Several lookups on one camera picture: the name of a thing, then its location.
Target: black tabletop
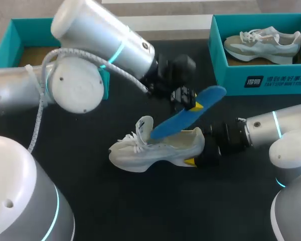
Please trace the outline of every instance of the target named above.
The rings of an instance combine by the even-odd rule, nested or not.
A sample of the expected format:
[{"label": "black tabletop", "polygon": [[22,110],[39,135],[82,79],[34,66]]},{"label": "black tabletop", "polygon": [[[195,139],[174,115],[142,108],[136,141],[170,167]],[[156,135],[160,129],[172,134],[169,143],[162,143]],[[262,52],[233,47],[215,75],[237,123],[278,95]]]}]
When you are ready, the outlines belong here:
[{"label": "black tabletop", "polygon": [[[173,58],[188,54],[197,65],[196,91],[215,84],[205,40],[152,42]],[[301,103],[301,95],[225,97],[194,126],[250,117]],[[0,135],[25,147],[37,109],[0,118]],[[145,173],[129,173],[108,160],[108,148],[151,115],[155,126],[170,116],[168,103],[148,99],[112,74],[109,100],[75,115],[56,105],[44,110],[33,151],[75,215],[76,240],[270,240],[270,208],[280,187],[268,148],[224,157],[217,167],[181,168],[158,162]]]}]

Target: shoelace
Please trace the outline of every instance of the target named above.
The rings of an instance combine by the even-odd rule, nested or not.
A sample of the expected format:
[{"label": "shoelace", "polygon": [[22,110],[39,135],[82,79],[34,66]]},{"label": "shoelace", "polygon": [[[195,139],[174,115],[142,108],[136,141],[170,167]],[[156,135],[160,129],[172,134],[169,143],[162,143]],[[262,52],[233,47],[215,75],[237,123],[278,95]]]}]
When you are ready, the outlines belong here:
[{"label": "shoelace", "polygon": [[149,146],[144,145],[138,141],[137,135],[134,132],[131,134],[127,134],[122,140],[118,140],[119,142],[127,142],[133,146],[134,153],[140,153],[145,149],[149,149]]},{"label": "shoelace", "polygon": [[248,41],[250,43],[251,40],[253,42],[255,42],[255,40],[262,41],[261,38],[265,38],[265,37],[262,37],[261,35],[256,33],[256,31],[259,31],[259,30],[261,30],[261,29],[253,29],[249,32],[240,32],[240,39],[241,39],[242,43],[245,43],[246,41]]}]

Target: teal box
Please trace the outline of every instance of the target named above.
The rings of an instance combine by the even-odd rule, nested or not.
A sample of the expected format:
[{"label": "teal box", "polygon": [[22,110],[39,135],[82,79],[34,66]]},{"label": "teal box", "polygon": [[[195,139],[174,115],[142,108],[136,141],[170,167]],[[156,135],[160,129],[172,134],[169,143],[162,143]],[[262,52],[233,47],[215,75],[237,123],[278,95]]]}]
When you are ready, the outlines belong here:
[{"label": "teal box", "polygon": [[[226,88],[227,95],[301,94],[301,64],[229,66],[227,63],[223,48],[227,37],[270,26],[287,34],[301,32],[301,14],[213,16],[209,50],[217,83]],[[260,86],[245,87],[249,79],[260,79]]]},{"label": "teal box", "polygon": [[[25,47],[60,47],[52,36],[51,18],[47,19],[11,19],[4,37],[0,42],[0,68],[16,67]],[[109,72],[100,69],[104,83],[104,97],[108,99]]]}]

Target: white sneaker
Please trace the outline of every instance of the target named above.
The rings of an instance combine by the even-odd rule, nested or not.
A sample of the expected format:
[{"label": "white sneaker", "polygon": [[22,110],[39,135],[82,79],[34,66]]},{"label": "white sneaker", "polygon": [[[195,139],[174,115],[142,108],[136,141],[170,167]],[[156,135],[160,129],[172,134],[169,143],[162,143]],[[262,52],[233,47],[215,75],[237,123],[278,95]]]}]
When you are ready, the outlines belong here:
[{"label": "white sneaker", "polygon": [[261,57],[276,64],[292,64],[300,46],[299,31],[283,34],[274,27],[240,32],[240,35],[228,37],[224,42],[226,52],[241,61]]},{"label": "white sneaker", "polygon": [[200,128],[181,131],[162,140],[151,140],[153,118],[144,116],[136,123],[136,134],[126,135],[109,150],[109,160],[120,169],[130,172],[144,172],[153,163],[166,160],[174,165],[193,167],[185,162],[201,154],[205,139]]}]

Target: open shoe box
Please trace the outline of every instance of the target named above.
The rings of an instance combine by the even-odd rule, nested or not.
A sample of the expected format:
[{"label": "open shoe box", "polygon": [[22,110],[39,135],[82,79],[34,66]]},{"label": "open shoe box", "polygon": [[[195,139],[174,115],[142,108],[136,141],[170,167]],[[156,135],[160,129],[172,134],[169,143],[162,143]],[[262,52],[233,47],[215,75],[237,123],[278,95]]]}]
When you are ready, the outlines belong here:
[{"label": "open shoe box", "polygon": [[301,14],[213,16],[209,50],[217,83],[226,88],[227,95],[301,94],[301,49],[292,65],[260,58],[243,63],[225,54],[227,37],[270,26],[287,34],[301,32]]},{"label": "open shoe box", "polygon": [[[51,32],[52,19],[11,19],[0,42],[0,68],[41,65],[51,50],[60,43]],[[108,99],[109,78],[107,71],[99,71],[104,83],[103,99]]]}]

